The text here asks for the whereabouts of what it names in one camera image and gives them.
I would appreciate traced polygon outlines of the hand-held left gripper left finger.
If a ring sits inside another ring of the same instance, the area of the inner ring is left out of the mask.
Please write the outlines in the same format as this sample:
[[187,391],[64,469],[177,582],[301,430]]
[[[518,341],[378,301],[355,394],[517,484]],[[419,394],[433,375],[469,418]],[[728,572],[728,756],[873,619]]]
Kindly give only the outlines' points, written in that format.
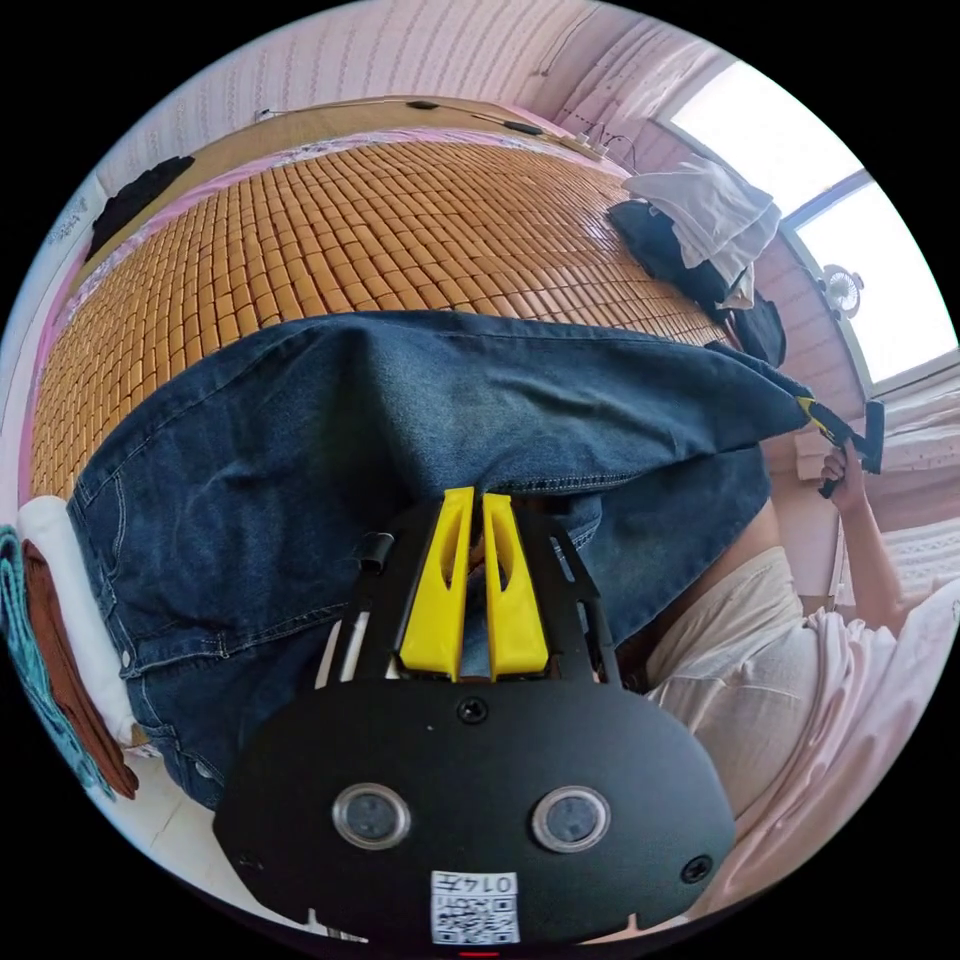
[[405,670],[456,681],[463,648],[474,491],[444,493],[399,648]]

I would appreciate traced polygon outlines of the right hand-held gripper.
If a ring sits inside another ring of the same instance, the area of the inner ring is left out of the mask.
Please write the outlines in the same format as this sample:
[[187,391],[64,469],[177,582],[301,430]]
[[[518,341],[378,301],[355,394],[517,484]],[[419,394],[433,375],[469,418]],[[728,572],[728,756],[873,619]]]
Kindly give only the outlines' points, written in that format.
[[[820,434],[831,444],[832,450],[835,447],[842,447],[844,443],[851,439],[858,451],[858,457],[863,467],[862,451],[858,447],[855,432],[846,424],[845,421],[837,417],[832,411],[820,403],[815,403],[812,397],[797,396],[796,402],[802,410],[806,422],[818,430]],[[823,481],[820,487],[820,493],[828,498],[831,492],[831,485],[824,485]]]

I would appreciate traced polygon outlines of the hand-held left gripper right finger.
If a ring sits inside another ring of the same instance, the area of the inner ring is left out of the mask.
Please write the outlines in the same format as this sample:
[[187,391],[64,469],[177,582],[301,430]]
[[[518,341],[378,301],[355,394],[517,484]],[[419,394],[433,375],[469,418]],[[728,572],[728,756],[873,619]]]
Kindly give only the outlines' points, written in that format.
[[511,498],[482,498],[490,678],[540,675],[548,663],[533,579]]

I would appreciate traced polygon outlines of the person's right hand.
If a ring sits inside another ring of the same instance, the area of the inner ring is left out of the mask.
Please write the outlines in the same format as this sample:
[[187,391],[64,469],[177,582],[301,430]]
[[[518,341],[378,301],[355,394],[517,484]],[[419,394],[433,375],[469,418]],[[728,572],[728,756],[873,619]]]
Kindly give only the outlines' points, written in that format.
[[825,456],[821,480],[831,485],[828,499],[843,519],[864,517],[869,512],[865,474],[851,439]]

